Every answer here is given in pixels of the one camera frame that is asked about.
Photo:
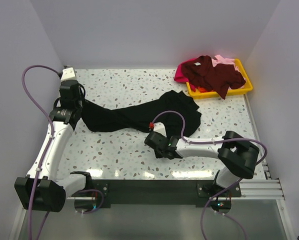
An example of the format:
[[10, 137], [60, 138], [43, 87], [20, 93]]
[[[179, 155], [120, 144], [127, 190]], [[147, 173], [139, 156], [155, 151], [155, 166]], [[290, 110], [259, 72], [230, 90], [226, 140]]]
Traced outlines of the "black t shirt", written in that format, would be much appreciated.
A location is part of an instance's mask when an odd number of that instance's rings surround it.
[[149, 125], [154, 118], [165, 111], [176, 111], [185, 119], [183, 135], [190, 137], [201, 125], [202, 114], [192, 97], [182, 91], [168, 91], [159, 99], [140, 105], [118, 109], [107, 109], [85, 100], [81, 118], [92, 132], [114, 132], [132, 128], [143, 133], [150, 131]]

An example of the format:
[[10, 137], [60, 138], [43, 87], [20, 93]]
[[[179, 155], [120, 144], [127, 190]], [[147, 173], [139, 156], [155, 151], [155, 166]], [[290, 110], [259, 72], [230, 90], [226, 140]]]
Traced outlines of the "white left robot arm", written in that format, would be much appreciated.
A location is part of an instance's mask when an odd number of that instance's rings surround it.
[[92, 177], [86, 171], [73, 171], [57, 180], [59, 164], [69, 138], [81, 119], [84, 87], [77, 80], [64, 80], [60, 97], [49, 114], [46, 137], [34, 164], [26, 176], [15, 180], [14, 188], [26, 210], [60, 212], [65, 200], [79, 193], [93, 191]]

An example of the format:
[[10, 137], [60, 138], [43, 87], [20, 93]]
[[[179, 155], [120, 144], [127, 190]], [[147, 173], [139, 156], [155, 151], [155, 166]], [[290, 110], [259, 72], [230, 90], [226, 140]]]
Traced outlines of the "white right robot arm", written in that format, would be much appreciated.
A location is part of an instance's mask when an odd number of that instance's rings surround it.
[[189, 157], [220, 160], [224, 168], [218, 171], [212, 184], [213, 193], [219, 197], [228, 193], [234, 182], [254, 177], [260, 152], [252, 139], [243, 138], [234, 131], [227, 131], [223, 137], [210, 140], [176, 136], [167, 138], [152, 131], [144, 143], [169, 160]]

